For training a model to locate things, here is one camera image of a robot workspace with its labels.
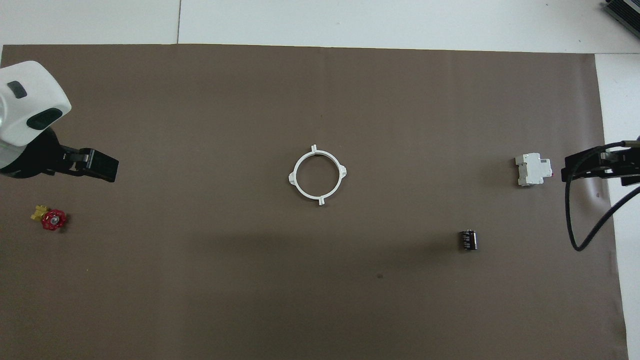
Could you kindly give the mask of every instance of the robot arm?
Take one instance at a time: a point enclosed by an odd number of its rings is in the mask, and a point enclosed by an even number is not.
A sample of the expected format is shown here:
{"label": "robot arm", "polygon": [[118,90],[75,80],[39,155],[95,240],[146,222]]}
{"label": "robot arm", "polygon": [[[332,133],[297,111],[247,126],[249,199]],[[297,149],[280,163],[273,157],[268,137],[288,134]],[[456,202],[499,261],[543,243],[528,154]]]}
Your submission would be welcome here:
{"label": "robot arm", "polygon": [[114,182],[118,160],[58,142],[49,126],[70,110],[64,91],[39,63],[0,69],[0,173],[25,178],[60,172]]}

